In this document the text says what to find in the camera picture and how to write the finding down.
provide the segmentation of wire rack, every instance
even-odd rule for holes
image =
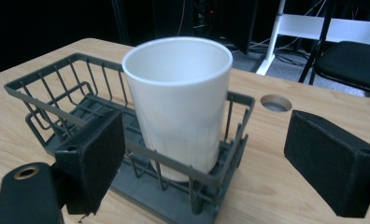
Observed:
[[[76,53],[9,82],[5,89],[25,103],[26,123],[50,155],[92,119],[122,111],[126,155],[111,189],[174,223],[214,222],[248,141],[243,132],[255,102],[250,96],[228,92],[220,154],[205,174],[145,147],[118,63]],[[244,114],[234,113],[239,109]],[[189,182],[165,179],[161,165],[187,175]]]

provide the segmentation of metal ring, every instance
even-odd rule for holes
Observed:
[[[29,177],[32,177],[36,175],[39,172],[39,167],[31,165],[31,166],[26,166],[19,170],[15,175],[14,178],[17,180],[23,180],[27,179]]]

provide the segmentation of table surface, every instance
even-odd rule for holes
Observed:
[[[24,103],[8,95],[3,86],[75,52],[121,63],[130,48],[97,39],[83,39],[0,73],[0,184],[6,173],[25,163],[54,163],[54,158],[43,150],[26,125],[24,117],[28,111]],[[273,112],[261,104],[261,98],[266,94],[281,95],[291,101],[292,109],[322,116],[370,143],[369,98],[235,69],[231,72],[229,89],[253,96],[256,104],[245,130],[249,134],[248,144],[218,213],[217,223],[370,223],[370,208],[365,219],[342,218],[334,214],[284,158],[291,111]],[[69,216],[65,209],[63,213],[65,223],[77,223],[81,219],[81,216]],[[97,215],[85,217],[82,222],[162,221],[109,190]]]

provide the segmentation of black foam block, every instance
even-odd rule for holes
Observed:
[[[69,214],[96,213],[124,155],[120,111],[95,118],[56,151],[55,168],[72,182],[66,206]]]
[[[284,153],[338,216],[365,216],[370,144],[324,118],[294,110]]]

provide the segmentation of white paper cup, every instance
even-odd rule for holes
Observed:
[[[208,173],[218,158],[232,63],[226,47],[197,37],[157,39],[129,51],[122,66],[146,147]],[[168,167],[161,171],[188,181]]]

